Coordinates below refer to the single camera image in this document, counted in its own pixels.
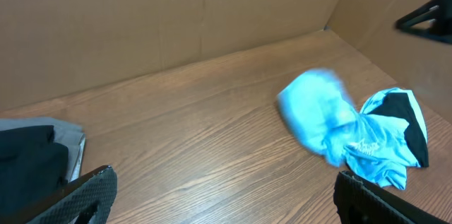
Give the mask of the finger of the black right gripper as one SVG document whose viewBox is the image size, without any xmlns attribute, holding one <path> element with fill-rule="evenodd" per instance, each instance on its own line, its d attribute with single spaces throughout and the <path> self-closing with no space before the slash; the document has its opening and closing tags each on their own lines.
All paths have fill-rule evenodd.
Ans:
<svg viewBox="0 0 452 224">
<path fill-rule="evenodd" d="M 451 44 L 451 0 L 430 0 L 399 18 L 394 28 L 417 37 Z"/>
</svg>

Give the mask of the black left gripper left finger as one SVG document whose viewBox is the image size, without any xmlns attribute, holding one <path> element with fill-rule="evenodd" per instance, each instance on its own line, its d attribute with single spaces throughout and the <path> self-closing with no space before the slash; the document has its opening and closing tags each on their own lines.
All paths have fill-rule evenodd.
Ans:
<svg viewBox="0 0 452 224">
<path fill-rule="evenodd" d="M 117 196 L 117 174 L 103 165 L 9 216 L 2 223 L 105 224 Z"/>
</svg>

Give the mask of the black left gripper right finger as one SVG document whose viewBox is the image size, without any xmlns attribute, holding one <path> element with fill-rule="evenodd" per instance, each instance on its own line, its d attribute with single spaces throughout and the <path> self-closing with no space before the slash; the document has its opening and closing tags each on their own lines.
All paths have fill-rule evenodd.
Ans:
<svg viewBox="0 0 452 224">
<path fill-rule="evenodd" d="M 351 171 L 338 173 L 333 202 L 342 224 L 446 224 Z"/>
</svg>

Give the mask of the light blue printed t-shirt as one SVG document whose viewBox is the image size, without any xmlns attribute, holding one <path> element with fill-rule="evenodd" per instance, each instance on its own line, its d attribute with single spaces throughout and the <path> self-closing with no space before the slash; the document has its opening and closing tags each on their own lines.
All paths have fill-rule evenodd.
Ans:
<svg viewBox="0 0 452 224">
<path fill-rule="evenodd" d="M 380 90 L 356 110 L 333 71 L 312 69 L 279 92 L 277 102 L 302 146 L 380 187 L 404 190 L 409 167 L 429 167 L 427 126 L 411 90 Z"/>
</svg>

